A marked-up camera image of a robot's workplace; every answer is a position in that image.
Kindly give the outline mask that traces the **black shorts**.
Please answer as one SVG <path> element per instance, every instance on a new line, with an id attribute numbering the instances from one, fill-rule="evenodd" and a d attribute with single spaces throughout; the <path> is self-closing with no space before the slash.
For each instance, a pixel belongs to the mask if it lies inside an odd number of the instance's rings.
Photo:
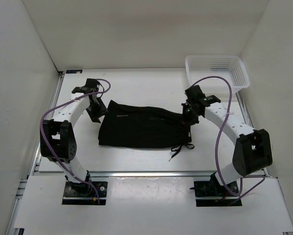
<path id="1" fill-rule="evenodd" d="M 182 115 L 158 107 L 137 107 L 111 100 L 98 133 L 101 146 L 170 149 L 174 158 L 183 147 L 194 149 L 191 128 Z"/>

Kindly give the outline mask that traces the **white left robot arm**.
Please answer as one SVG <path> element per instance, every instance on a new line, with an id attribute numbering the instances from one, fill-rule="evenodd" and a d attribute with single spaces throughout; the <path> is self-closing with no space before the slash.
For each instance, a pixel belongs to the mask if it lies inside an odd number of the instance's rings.
<path id="1" fill-rule="evenodd" d="M 84 86 L 72 90 L 67 102 L 48 110 L 40 120 L 41 155 L 58 165 L 82 196 L 89 195 L 93 187 L 89 172 L 76 157 L 73 128 L 83 114 L 87 114 L 91 122 L 100 123 L 99 119 L 107 114 L 101 98 L 110 88 L 110 82 L 105 79 L 88 78 Z"/>

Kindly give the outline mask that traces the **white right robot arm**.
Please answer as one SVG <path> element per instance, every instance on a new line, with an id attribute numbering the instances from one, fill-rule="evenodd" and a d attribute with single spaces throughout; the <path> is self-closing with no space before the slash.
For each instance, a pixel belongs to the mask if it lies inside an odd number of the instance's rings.
<path id="1" fill-rule="evenodd" d="M 186 102 L 182 104 L 183 122 L 188 125 L 198 123 L 199 117 L 212 122 L 234 144 L 232 162 L 223 168 L 217 167 L 212 177 L 210 191 L 217 196 L 227 191 L 228 184 L 272 165 L 269 133 L 265 129 L 256 130 L 243 123 L 215 95 L 206 96 L 200 86 L 185 90 Z"/>

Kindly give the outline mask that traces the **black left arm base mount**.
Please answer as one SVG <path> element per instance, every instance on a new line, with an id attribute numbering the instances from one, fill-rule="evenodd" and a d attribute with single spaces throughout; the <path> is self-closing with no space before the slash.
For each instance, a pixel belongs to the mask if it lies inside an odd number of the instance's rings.
<path id="1" fill-rule="evenodd" d="M 108 190 L 107 181 L 92 181 L 93 189 L 89 185 L 65 183 L 62 205 L 105 206 Z"/>

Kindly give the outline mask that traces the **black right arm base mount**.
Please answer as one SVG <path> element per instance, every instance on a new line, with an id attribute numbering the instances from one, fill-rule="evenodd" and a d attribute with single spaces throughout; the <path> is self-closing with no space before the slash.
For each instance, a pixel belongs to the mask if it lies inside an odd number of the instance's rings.
<path id="1" fill-rule="evenodd" d="M 240 207 L 241 199 L 231 194 L 224 186 L 220 185 L 215 173 L 209 181 L 194 181 L 190 188 L 195 192 L 197 207 Z"/>

